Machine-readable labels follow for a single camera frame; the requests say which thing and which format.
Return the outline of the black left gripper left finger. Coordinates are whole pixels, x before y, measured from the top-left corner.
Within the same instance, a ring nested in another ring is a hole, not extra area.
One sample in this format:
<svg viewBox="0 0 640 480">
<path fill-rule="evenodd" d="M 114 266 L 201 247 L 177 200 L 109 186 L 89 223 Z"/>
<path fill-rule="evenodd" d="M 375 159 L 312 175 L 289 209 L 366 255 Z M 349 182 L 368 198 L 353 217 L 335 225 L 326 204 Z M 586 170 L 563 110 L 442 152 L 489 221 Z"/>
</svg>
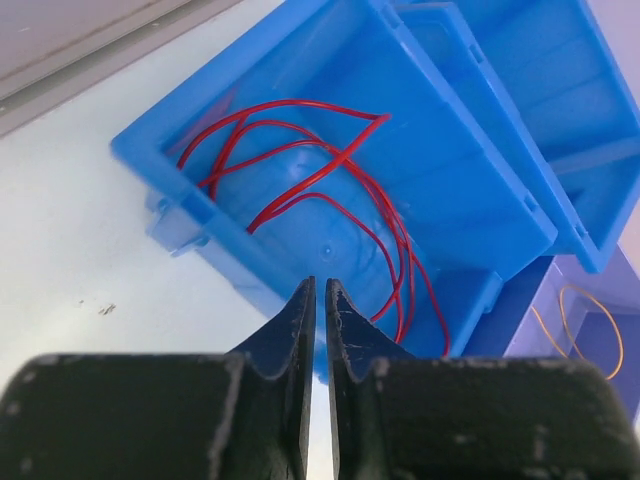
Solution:
<svg viewBox="0 0 640 480">
<path fill-rule="evenodd" d="M 302 479 L 316 285 L 224 354 L 44 354 L 1 397 L 5 479 Z"/>
</svg>

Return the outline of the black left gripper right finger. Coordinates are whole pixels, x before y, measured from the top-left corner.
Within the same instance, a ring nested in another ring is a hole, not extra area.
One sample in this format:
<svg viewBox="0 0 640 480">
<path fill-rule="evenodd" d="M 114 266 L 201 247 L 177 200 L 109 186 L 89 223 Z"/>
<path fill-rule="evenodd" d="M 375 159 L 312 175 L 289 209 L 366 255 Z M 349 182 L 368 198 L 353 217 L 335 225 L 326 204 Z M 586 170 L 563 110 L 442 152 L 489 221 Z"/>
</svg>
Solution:
<svg viewBox="0 0 640 480">
<path fill-rule="evenodd" d="M 326 285 L 338 479 L 631 479 L 635 434 L 593 365 L 413 356 Z"/>
</svg>

